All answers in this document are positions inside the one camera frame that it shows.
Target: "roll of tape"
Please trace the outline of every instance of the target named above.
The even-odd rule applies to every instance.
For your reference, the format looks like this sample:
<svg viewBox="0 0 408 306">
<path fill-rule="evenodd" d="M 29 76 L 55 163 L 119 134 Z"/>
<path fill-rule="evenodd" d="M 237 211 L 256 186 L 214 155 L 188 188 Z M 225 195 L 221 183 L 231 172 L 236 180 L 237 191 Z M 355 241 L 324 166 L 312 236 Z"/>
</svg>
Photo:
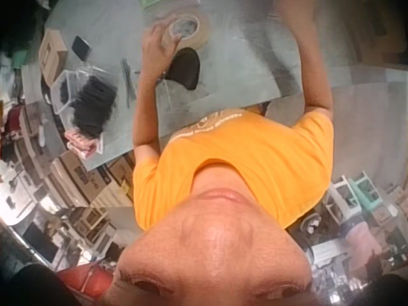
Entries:
<svg viewBox="0 0 408 306">
<path fill-rule="evenodd" d="M 177 50 L 187 47 L 198 50 L 204 47 L 210 38 L 210 23 L 207 16 L 193 9 L 177 11 L 175 14 L 176 20 L 167 28 L 163 43 L 169 43 L 181 34 L 182 40 Z"/>
</svg>

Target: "lip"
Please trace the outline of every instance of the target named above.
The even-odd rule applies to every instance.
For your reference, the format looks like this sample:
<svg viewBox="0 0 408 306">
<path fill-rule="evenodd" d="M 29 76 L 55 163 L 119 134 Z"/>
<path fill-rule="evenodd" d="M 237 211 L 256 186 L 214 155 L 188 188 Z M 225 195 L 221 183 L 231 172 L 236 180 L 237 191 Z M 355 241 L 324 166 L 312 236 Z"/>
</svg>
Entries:
<svg viewBox="0 0 408 306">
<path fill-rule="evenodd" d="M 233 203 L 250 205 L 249 200 L 241 193 L 229 188 L 214 188 L 198 196 L 200 199 L 213 200 L 213 199 L 225 199 Z"/>
</svg>

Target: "black phone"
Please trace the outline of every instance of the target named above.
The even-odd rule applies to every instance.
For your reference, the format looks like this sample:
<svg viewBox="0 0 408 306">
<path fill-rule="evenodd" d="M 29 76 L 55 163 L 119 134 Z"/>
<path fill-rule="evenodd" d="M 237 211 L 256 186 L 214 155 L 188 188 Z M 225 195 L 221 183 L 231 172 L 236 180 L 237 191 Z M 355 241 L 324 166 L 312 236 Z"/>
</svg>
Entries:
<svg viewBox="0 0 408 306">
<path fill-rule="evenodd" d="M 74 51 L 76 56 L 78 56 L 81 61 L 85 62 L 88 59 L 91 48 L 85 40 L 79 36 L 76 36 L 72 44 L 72 51 Z"/>
</svg>

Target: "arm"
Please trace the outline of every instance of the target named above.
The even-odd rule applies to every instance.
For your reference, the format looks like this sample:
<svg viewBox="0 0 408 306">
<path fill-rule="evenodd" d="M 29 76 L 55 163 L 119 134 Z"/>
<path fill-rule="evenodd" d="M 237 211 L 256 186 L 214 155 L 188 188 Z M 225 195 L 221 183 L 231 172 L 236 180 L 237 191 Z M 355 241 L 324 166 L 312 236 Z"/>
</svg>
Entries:
<svg viewBox="0 0 408 306">
<path fill-rule="evenodd" d="M 163 35 L 174 18 L 166 19 L 148 29 L 143 36 L 142 72 L 133 119 L 133 147 L 136 162 L 159 157 L 159 123 L 156 108 L 156 81 L 168 69 L 180 38 L 163 45 Z"/>
<path fill-rule="evenodd" d="M 313 22 L 314 0 L 279 0 L 278 10 L 297 42 L 302 65 L 305 113 L 318 111 L 333 119 L 333 97 Z"/>
<path fill-rule="evenodd" d="M 159 156 L 159 123 L 156 108 L 156 81 L 140 75 L 136 112 L 133 119 L 133 147 L 136 160 Z"/>
</svg>

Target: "nose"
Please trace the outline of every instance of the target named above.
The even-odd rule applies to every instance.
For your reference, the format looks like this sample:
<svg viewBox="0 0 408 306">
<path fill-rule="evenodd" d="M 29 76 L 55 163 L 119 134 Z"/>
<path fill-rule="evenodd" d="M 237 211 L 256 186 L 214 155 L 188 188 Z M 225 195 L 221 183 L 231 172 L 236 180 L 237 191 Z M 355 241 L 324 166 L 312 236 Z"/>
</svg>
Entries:
<svg viewBox="0 0 408 306">
<path fill-rule="evenodd" d="M 222 277 L 229 273 L 228 263 L 245 262 L 251 253 L 252 225 L 242 219 L 222 214 L 197 215 L 187 218 L 180 240 L 186 251 L 196 256 L 207 275 Z"/>
</svg>

